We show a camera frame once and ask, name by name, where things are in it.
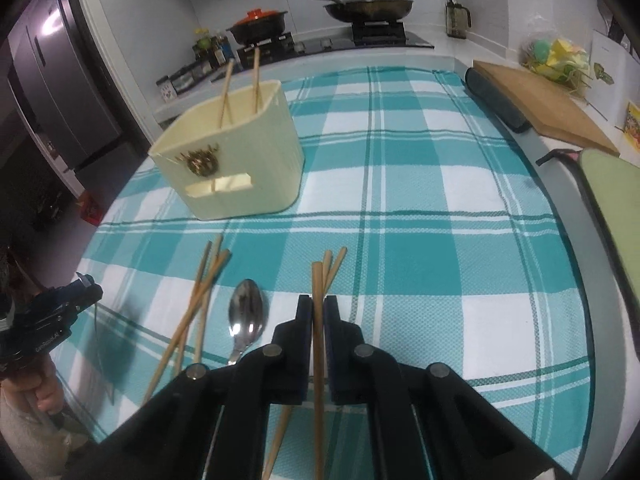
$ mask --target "gas stove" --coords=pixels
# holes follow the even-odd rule
[[[239,48],[237,52],[242,68],[251,69],[254,66],[254,50],[257,46],[260,47],[260,65],[356,48],[390,46],[433,48],[428,41],[405,31],[402,22],[353,23],[347,34],[294,41],[291,33],[286,32],[277,38]]]

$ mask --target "person's hand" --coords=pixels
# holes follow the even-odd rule
[[[31,413],[23,393],[32,391],[41,412],[57,413],[62,410],[65,393],[56,377],[56,366],[49,355],[38,357],[31,365],[2,381],[4,398],[12,408]]]

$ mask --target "screw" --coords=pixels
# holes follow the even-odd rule
[[[196,381],[197,379],[204,377],[207,373],[207,367],[201,363],[194,363],[185,370],[185,373],[188,378]]]
[[[431,375],[439,379],[449,375],[450,368],[444,363],[434,363],[429,367]]]
[[[366,343],[360,344],[353,349],[353,353],[358,357],[370,357],[373,354],[373,346]]]
[[[262,347],[262,353],[267,357],[277,357],[282,354],[282,347],[275,343],[270,343]]]

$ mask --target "teal plaid tablecloth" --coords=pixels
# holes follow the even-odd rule
[[[446,362],[572,470],[590,413],[586,306],[562,226],[510,134],[451,72],[370,67],[284,89],[306,157],[291,208],[197,221],[147,160],[108,211],[79,268],[104,288],[97,337],[85,312],[54,356],[82,420],[102,439],[137,409],[204,244],[223,233],[232,257],[212,294],[207,365],[232,349],[238,282],[268,295],[267,343],[310,292],[311,261],[346,246],[332,287],[343,319],[399,362]],[[312,477],[312,424],[311,402],[294,410],[274,474]],[[364,409],[329,406],[326,428],[327,478],[372,478]]]

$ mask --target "black pot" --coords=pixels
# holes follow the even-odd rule
[[[254,9],[247,13],[247,17],[228,28],[234,39],[241,45],[250,45],[259,41],[277,38],[284,32],[284,15],[287,11],[277,12],[268,10],[262,12]]]

